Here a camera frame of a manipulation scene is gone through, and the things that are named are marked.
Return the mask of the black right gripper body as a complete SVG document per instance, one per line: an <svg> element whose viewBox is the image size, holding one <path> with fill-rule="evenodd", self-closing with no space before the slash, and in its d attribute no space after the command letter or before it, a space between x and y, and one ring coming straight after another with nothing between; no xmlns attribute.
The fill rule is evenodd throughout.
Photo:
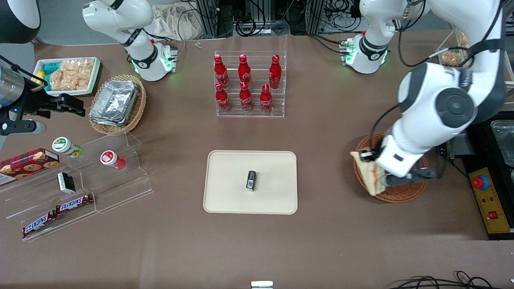
<svg viewBox="0 0 514 289"><path fill-rule="evenodd" d="M26 114L37 114L38 111L61 112L57 98L48 95L44 90L23 92L17 99L17 109L18 120Z"/></svg>

